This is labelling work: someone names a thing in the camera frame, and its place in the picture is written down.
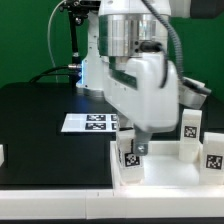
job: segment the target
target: cable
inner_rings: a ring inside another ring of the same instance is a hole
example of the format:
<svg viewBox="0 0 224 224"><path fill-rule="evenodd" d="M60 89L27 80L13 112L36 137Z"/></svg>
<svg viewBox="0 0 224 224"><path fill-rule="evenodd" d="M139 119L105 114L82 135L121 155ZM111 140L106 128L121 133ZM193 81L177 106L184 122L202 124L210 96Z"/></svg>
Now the cable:
<svg viewBox="0 0 224 224"><path fill-rule="evenodd" d="M39 79L43 78L43 77L50 77L50 76L69 76L68 74L41 74L41 75L37 75L35 77L33 77L29 83L36 83Z"/></svg>
<svg viewBox="0 0 224 224"><path fill-rule="evenodd" d="M164 72L163 72L164 75L163 75L162 82L160 84L160 88L162 89L166 85L166 82L168 79L168 56L162 45L160 46L160 50L163 53L163 57L164 57Z"/></svg>
<svg viewBox="0 0 224 224"><path fill-rule="evenodd" d="M51 69L48 69L48 70L42 72L41 75L42 74L49 74L51 72L55 72L55 71L63 70L63 69L68 69L68 66L63 65L63 66L59 66L59 67L54 67L54 68L51 68Z"/></svg>
<svg viewBox="0 0 224 224"><path fill-rule="evenodd" d="M55 15L57 9L61 6L61 4L65 3L65 2L66 2L66 0L63 0L55 7L55 9L53 10L51 17L49 19L49 22L48 22L47 44L48 44L48 51L49 51L49 55L50 55L51 63L53 65L53 67L56 67L56 64L55 64L54 56L53 56L52 49L51 49L51 25L52 25L52 20L54 18L54 15Z"/></svg>
<svg viewBox="0 0 224 224"><path fill-rule="evenodd" d="M142 0L144 5L148 8L148 10L156 17L156 19L167 29L175 49L176 54L176 68L177 68L177 75L179 77L179 80L182 82L184 86L189 87L193 91L204 94L204 95L210 95L211 90L205 87L200 87L199 85L187 80L183 76L183 51L182 51L182 45L180 38L174 28L163 19L163 17L154 9L154 7L150 4L148 0Z"/></svg>

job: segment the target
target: black table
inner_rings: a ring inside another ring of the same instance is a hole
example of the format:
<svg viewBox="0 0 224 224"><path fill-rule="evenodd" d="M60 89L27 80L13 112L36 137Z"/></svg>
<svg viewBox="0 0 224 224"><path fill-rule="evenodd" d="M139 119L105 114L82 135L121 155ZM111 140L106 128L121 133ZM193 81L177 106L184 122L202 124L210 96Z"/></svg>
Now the black table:
<svg viewBox="0 0 224 224"><path fill-rule="evenodd" d="M5 153L0 190L112 188L109 144L115 134L61 133L67 113L116 113L107 102L78 95L68 84L15 83L0 89L0 105L0 143ZM201 140L205 131L224 133L224 104L211 96L202 109ZM153 139L178 140L180 123L175 131ZM212 218L2 223L223 222Z"/></svg>

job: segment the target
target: green wall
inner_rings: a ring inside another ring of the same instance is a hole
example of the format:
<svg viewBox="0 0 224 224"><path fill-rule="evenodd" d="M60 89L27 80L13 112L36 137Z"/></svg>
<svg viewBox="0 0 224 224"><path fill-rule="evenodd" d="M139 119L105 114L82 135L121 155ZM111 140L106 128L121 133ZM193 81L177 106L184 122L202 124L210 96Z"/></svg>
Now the green wall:
<svg viewBox="0 0 224 224"><path fill-rule="evenodd" d="M0 87L11 82L28 81L52 67L47 48L47 26L49 17L59 2L0 1ZM70 33L66 11L56 14L51 40L56 64L70 63ZM86 36L82 41L84 48Z"/></svg>
<svg viewBox="0 0 224 224"><path fill-rule="evenodd" d="M11 82L28 81L51 67L47 25L58 2L0 1L0 87ZM213 20L175 18L171 22L183 43L186 76L205 81L213 93L224 101L224 14ZM83 32L86 27L85 24L78 30L82 55L86 53L86 32ZM70 63L66 12L58 12L53 21L52 47L57 65ZM171 44L170 58L174 60Z"/></svg>

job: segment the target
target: white cube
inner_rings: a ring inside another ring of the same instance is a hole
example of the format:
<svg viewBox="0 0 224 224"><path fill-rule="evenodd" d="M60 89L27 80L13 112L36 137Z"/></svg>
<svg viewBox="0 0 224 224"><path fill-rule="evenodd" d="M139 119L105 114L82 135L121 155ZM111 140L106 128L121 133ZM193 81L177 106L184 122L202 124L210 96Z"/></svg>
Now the white cube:
<svg viewBox="0 0 224 224"><path fill-rule="evenodd" d="M200 162L201 184L224 184L224 134L204 134Z"/></svg>

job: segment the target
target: white block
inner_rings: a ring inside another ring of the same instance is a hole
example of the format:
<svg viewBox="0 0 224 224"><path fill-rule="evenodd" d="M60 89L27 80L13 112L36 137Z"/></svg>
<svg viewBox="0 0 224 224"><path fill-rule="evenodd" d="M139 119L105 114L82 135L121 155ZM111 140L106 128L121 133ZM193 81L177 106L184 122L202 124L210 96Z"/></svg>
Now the white block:
<svg viewBox="0 0 224 224"><path fill-rule="evenodd" d="M200 128L202 111L185 109L182 117L179 159L194 163L200 149Z"/></svg>
<svg viewBox="0 0 224 224"><path fill-rule="evenodd" d="M200 184L224 184L224 134L204 134Z"/></svg>
<svg viewBox="0 0 224 224"><path fill-rule="evenodd" d="M198 143L201 128L201 110L185 109L181 125L181 142Z"/></svg>
<svg viewBox="0 0 224 224"><path fill-rule="evenodd" d="M134 136L134 130L117 131L115 152L122 185L140 183L144 179L142 157L133 154Z"/></svg>
<svg viewBox="0 0 224 224"><path fill-rule="evenodd" d="M3 145L0 145L0 166L4 163Z"/></svg>

